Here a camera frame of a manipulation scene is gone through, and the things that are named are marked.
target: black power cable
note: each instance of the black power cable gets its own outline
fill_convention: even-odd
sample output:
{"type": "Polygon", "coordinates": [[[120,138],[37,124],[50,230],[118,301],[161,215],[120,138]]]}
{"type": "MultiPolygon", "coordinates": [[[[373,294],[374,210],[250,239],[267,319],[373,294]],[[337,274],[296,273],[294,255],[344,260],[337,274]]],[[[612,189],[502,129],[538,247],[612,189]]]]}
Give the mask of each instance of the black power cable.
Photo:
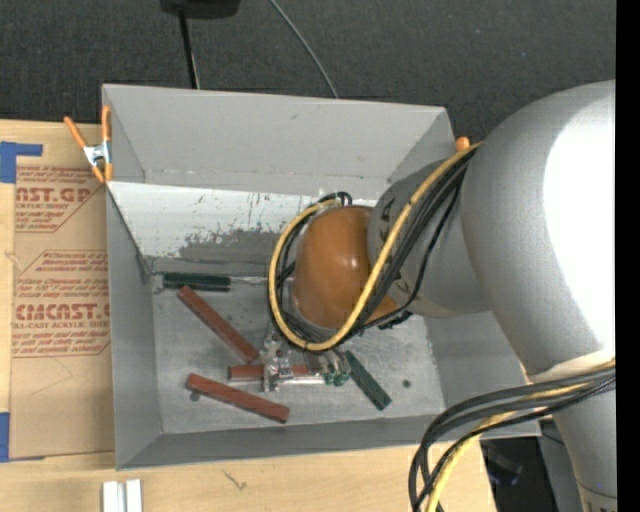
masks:
{"type": "MultiPolygon", "coordinates": [[[[425,481],[429,478],[426,463],[429,447],[433,443],[437,442],[438,439],[444,436],[447,432],[472,421],[477,421],[493,416],[494,414],[505,412],[505,410],[509,410],[509,408],[512,410],[525,410],[533,406],[540,406],[542,400],[536,399],[535,404],[530,405],[531,402],[525,400],[518,400],[514,403],[513,400],[516,398],[528,396],[533,393],[550,391],[561,387],[603,380],[613,376],[615,376],[615,369],[607,368],[590,372],[588,374],[574,375],[554,381],[494,391],[470,398],[450,407],[431,422],[429,428],[420,441],[420,446],[416,450],[413,460],[411,461],[411,467],[409,469],[409,499],[411,503],[415,503],[418,499],[416,490],[418,469],[422,470],[422,476],[425,481]]],[[[564,396],[560,396],[559,399],[564,399],[566,396],[566,394],[564,396]]]]}
{"type": "MultiPolygon", "coordinates": [[[[444,229],[444,226],[446,225],[446,220],[448,219],[449,215],[451,214],[451,211],[453,210],[453,206],[455,205],[455,201],[458,196],[458,189],[460,187],[460,184],[462,183],[462,179],[464,178],[464,174],[468,167],[470,158],[474,153],[475,153],[474,151],[471,151],[468,155],[465,155],[465,157],[462,158],[460,161],[456,162],[456,164],[452,165],[451,168],[447,169],[447,171],[438,180],[436,180],[436,182],[431,187],[431,189],[427,191],[425,197],[421,200],[420,205],[417,207],[416,214],[414,214],[414,216],[412,217],[412,220],[409,222],[407,226],[406,234],[404,235],[402,240],[399,242],[393,254],[391,263],[388,264],[387,268],[382,272],[379,282],[376,285],[376,288],[372,293],[371,297],[367,301],[367,304],[365,305],[365,308],[360,314],[358,320],[355,322],[353,328],[335,346],[338,346],[344,343],[345,341],[352,338],[356,334],[361,334],[362,332],[364,332],[366,329],[369,329],[370,327],[381,325],[381,324],[389,324],[390,322],[394,322],[395,319],[398,318],[398,315],[403,314],[406,311],[406,309],[409,307],[411,302],[413,302],[420,288],[420,283],[424,276],[424,272],[429,260],[429,256],[431,255],[431,252],[435,247],[437,240],[439,239],[439,236],[444,229]],[[400,268],[406,261],[416,241],[422,235],[425,227],[432,220],[435,213],[440,209],[441,205],[444,203],[444,201],[448,197],[451,197],[451,201],[449,202],[447,209],[445,210],[443,216],[441,217],[440,222],[438,223],[436,230],[432,236],[432,239],[428,245],[427,251],[423,258],[421,268],[418,274],[418,279],[416,280],[414,290],[411,296],[409,297],[409,300],[396,311],[386,315],[381,319],[377,319],[373,322],[367,323],[366,321],[371,316],[371,313],[375,310],[375,308],[378,307],[382,299],[386,296],[393,282],[397,279],[400,268]]],[[[331,194],[329,196],[322,198],[320,202],[326,199],[341,197],[341,194],[344,194],[344,193],[331,194]]],[[[341,199],[344,206],[344,203],[345,203],[344,198],[341,197],[341,199]]],[[[305,221],[303,222],[303,225],[306,224],[307,222],[308,222],[308,219],[305,219],[305,221]]],[[[289,265],[287,267],[286,258],[283,258],[282,256],[285,253],[288,256],[291,244],[293,243],[294,239],[300,234],[301,230],[302,230],[302,226],[300,226],[300,229],[295,229],[289,234],[288,239],[285,240],[285,244],[283,246],[283,252],[281,253],[280,260],[278,262],[278,272],[276,275],[276,287],[278,292],[277,293],[278,301],[280,304],[282,304],[282,287],[284,286],[284,279],[286,279],[286,277],[288,277],[288,275],[290,275],[290,273],[292,273],[293,269],[295,268],[294,264],[289,265]]],[[[296,326],[290,325],[290,328],[292,328],[292,330],[296,333],[297,336],[305,337],[304,334],[305,333],[309,334],[310,330],[309,329],[300,330],[299,329],[300,325],[301,325],[300,323],[297,324],[298,328],[296,328],[296,326]]],[[[319,338],[317,335],[315,335],[313,336],[313,339],[318,340],[319,338]]]]}
{"type": "MultiPolygon", "coordinates": [[[[315,204],[322,203],[330,199],[340,199],[340,204],[342,207],[350,206],[351,204],[353,204],[353,198],[351,197],[351,195],[348,194],[347,192],[342,192],[342,191],[327,194],[321,197],[320,199],[318,199],[315,204]]],[[[280,259],[278,261],[277,271],[276,271],[276,293],[277,293],[277,300],[278,300],[278,303],[280,304],[280,309],[282,311],[282,316],[284,317],[285,321],[287,322],[287,325],[289,325],[291,330],[301,338],[305,338],[314,343],[318,343],[318,342],[321,342],[322,339],[317,332],[309,328],[307,325],[304,324],[304,322],[300,321],[294,315],[287,313],[282,308],[282,304],[284,302],[283,294],[284,294],[285,281],[290,275],[293,274],[296,266],[295,261],[287,265],[287,261],[289,259],[289,252],[291,251],[291,248],[296,238],[300,235],[304,227],[307,224],[309,224],[309,222],[313,218],[314,216],[305,218],[298,226],[296,226],[296,228],[289,234],[288,238],[284,242],[282,251],[280,253],[280,259]]]]}
{"type": "MultiPolygon", "coordinates": [[[[493,425],[489,425],[489,426],[486,426],[486,427],[482,427],[482,428],[478,428],[478,429],[472,430],[471,432],[469,432],[468,434],[466,434],[465,436],[460,438],[453,446],[451,446],[445,452],[445,454],[440,458],[440,460],[436,464],[436,467],[434,468],[433,473],[431,473],[431,474],[429,474],[428,468],[426,467],[426,459],[425,459],[423,461],[423,473],[426,475],[425,479],[424,479],[425,480],[425,487],[423,488],[423,490],[421,491],[421,493],[418,496],[415,495],[415,491],[413,489],[410,489],[410,500],[411,500],[412,510],[413,511],[418,511],[420,509],[420,506],[424,502],[425,498],[432,492],[433,485],[434,485],[438,475],[440,474],[440,472],[444,468],[445,463],[449,460],[449,458],[451,458],[453,453],[455,453],[455,451],[458,449],[458,447],[463,442],[467,441],[468,439],[470,439],[472,437],[478,436],[480,434],[483,434],[483,433],[491,431],[491,430],[496,430],[496,429],[504,428],[506,426],[511,426],[511,425],[517,425],[517,424],[520,424],[520,423],[525,423],[527,421],[531,421],[531,420],[534,420],[534,419],[541,418],[541,417],[546,416],[548,414],[551,414],[551,413],[554,413],[554,412],[558,412],[558,411],[560,411],[562,409],[565,409],[567,407],[575,405],[575,404],[577,404],[579,402],[582,402],[582,401],[584,401],[584,400],[586,400],[588,398],[591,398],[593,396],[596,396],[598,394],[605,393],[607,391],[611,391],[611,390],[615,389],[615,382],[616,382],[615,370],[612,370],[612,371],[613,371],[613,376],[610,376],[610,377],[608,377],[608,378],[606,378],[604,380],[596,380],[594,383],[592,383],[586,389],[582,388],[582,389],[578,390],[577,392],[571,392],[571,393],[569,393],[570,394],[569,398],[566,398],[567,394],[565,393],[564,395],[561,395],[561,397],[562,397],[561,400],[558,400],[557,397],[549,397],[548,399],[543,399],[541,401],[541,403],[544,402],[544,405],[539,404],[539,406],[543,407],[543,409],[541,409],[541,410],[538,410],[538,411],[533,412],[533,413],[525,414],[525,415],[522,415],[522,416],[518,416],[516,418],[506,419],[506,420],[500,421],[500,422],[498,422],[496,424],[493,424],[493,425]]],[[[564,385],[559,384],[558,382],[559,381],[554,381],[554,382],[548,383],[548,384],[554,384],[555,386],[557,386],[557,388],[565,387],[564,385]]],[[[423,453],[426,453],[428,448],[429,448],[429,446],[421,445],[420,448],[419,448],[419,451],[422,451],[423,453]]],[[[411,473],[410,473],[410,482],[411,482],[411,478],[415,477],[414,472],[416,470],[417,470],[417,468],[412,464],[411,473]]]]}
{"type": "Polygon", "coordinates": [[[379,329],[387,329],[407,320],[412,315],[412,313],[407,311],[407,309],[413,303],[415,298],[418,296],[418,291],[420,290],[420,286],[422,285],[422,280],[424,279],[424,273],[427,268],[427,264],[429,263],[431,253],[433,252],[433,249],[435,248],[438,240],[440,239],[440,234],[442,233],[444,226],[446,225],[447,220],[449,219],[449,216],[453,211],[453,207],[456,204],[456,200],[458,199],[459,192],[460,192],[460,186],[458,185],[452,194],[451,201],[449,202],[447,209],[442,214],[442,218],[440,219],[440,222],[438,222],[438,225],[436,226],[436,230],[433,236],[431,237],[431,241],[429,242],[429,245],[427,246],[427,250],[425,251],[424,256],[422,258],[422,263],[420,264],[420,269],[418,270],[418,275],[416,277],[416,281],[413,286],[413,291],[411,292],[411,295],[409,295],[409,298],[406,300],[406,302],[402,306],[400,306],[395,311],[392,311],[391,313],[388,313],[374,320],[373,322],[369,322],[368,324],[366,324],[364,326],[364,329],[368,329],[369,327],[373,327],[376,325],[378,326],[379,329]]]}
{"type": "Polygon", "coordinates": [[[329,74],[325,71],[324,67],[322,66],[322,63],[320,62],[320,59],[316,56],[315,52],[313,51],[313,48],[311,48],[309,43],[307,43],[306,39],[304,38],[300,30],[298,30],[298,27],[296,27],[295,23],[291,21],[291,18],[287,16],[287,14],[284,12],[284,9],[282,9],[280,4],[278,4],[276,0],[269,0],[269,2],[273,6],[273,8],[278,12],[280,17],[285,21],[285,23],[289,25],[289,28],[298,38],[298,41],[300,41],[302,46],[304,46],[304,49],[307,51],[307,53],[313,60],[314,64],[318,68],[318,71],[320,71],[322,78],[324,78],[324,81],[326,82],[327,87],[329,87],[329,89],[331,90],[331,94],[333,95],[334,98],[338,99],[339,98],[338,91],[336,91],[336,88],[334,87],[333,82],[331,82],[331,79],[329,78],[329,74]]]}
{"type": "Polygon", "coordinates": [[[182,43],[184,45],[184,53],[187,58],[187,66],[189,68],[189,81],[192,89],[200,89],[200,76],[196,66],[196,58],[191,48],[191,38],[189,37],[189,24],[187,23],[187,15],[184,10],[178,12],[180,20],[180,32],[182,33],[182,43]]]}

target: black floor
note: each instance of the black floor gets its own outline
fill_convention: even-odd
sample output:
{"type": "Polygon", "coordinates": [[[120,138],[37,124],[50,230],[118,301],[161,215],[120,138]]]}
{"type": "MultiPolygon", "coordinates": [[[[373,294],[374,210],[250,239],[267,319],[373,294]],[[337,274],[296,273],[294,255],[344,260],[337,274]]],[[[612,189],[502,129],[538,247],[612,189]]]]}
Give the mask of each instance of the black floor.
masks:
{"type": "MultiPolygon", "coordinates": [[[[279,3],[340,97],[441,105],[454,134],[475,141],[533,100],[616,77],[613,0],[279,3]]],[[[2,0],[0,118],[96,122],[104,82],[189,87],[178,19],[159,5],[2,0]]],[[[269,0],[190,28],[205,89],[331,95],[269,0]]],[[[535,441],[502,446],[528,469],[497,488],[499,510],[552,512],[534,499],[548,492],[535,441]]]]}

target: red stick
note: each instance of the red stick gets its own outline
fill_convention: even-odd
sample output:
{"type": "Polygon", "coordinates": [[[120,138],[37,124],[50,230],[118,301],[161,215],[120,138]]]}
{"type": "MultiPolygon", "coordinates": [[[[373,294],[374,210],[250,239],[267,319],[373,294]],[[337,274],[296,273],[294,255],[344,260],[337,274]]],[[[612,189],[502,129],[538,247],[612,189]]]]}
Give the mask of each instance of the red stick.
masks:
{"type": "Polygon", "coordinates": [[[242,362],[249,364],[258,357],[258,351],[253,345],[191,288],[188,286],[180,288],[178,298],[215,332],[242,362]]]}
{"type": "MultiPolygon", "coordinates": [[[[294,377],[307,377],[310,375],[306,364],[294,364],[291,366],[294,377]]],[[[264,366],[261,364],[246,364],[229,366],[229,380],[231,382],[256,382],[262,380],[264,366]]]]}
{"type": "Polygon", "coordinates": [[[209,398],[234,405],[248,412],[264,416],[279,423],[286,423],[289,419],[289,408],[270,402],[259,396],[252,395],[240,389],[232,388],[221,382],[206,379],[192,373],[187,379],[187,388],[197,391],[209,398]]]}

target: cable bundle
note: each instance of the cable bundle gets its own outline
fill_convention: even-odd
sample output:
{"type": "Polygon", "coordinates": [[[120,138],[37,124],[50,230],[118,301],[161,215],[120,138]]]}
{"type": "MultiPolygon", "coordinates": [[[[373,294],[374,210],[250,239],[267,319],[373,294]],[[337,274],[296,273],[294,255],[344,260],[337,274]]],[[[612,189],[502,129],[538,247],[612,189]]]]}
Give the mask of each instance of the cable bundle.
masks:
{"type": "Polygon", "coordinates": [[[471,441],[490,430],[517,425],[575,405],[587,398],[615,389],[615,359],[587,373],[553,381],[496,391],[461,402],[438,416],[425,432],[409,470],[409,499],[414,512],[429,497],[427,512],[442,512],[439,504],[444,484],[471,441]],[[446,433],[472,421],[482,420],[451,446],[429,472],[429,448],[446,433]],[[417,477],[424,487],[418,494],[417,477]]]}

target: wooden surface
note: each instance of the wooden surface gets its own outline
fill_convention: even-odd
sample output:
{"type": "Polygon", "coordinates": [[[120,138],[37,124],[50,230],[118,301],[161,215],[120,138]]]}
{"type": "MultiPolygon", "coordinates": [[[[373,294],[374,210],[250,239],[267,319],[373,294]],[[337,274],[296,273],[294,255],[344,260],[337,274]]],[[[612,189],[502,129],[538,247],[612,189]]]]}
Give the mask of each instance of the wooden surface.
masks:
{"type": "MultiPolygon", "coordinates": [[[[19,123],[16,128],[10,121],[0,120],[0,136],[2,128],[11,127],[14,137],[4,140],[24,137],[28,141],[36,134],[60,133],[61,126],[62,123],[19,123]]],[[[10,188],[0,192],[0,259],[4,265],[0,270],[8,266],[5,248],[10,247],[7,244],[13,231],[3,220],[8,218],[7,208],[13,204],[13,187],[10,188]]],[[[0,277],[0,297],[4,299],[11,282],[2,273],[0,277]]],[[[10,368],[10,339],[6,334],[10,314],[9,304],[2,300],[0,392],[6,392],[2,383],[10,368]]],[[[441,452],[444,448],[438,445],[434,450],[441,452]]],[[[111,452],[13,461],[0,464],[0,512],[99,511],[103,482],[133,478],[142,479],[146,512],[404,512],[409,510],[407,475],[414,450],[415,447],[387,448],[124,472],[113,469],[111,452]]],[[[442,503],[446,512],[495,512],[478,444],[458,465],[442,503]]]]}

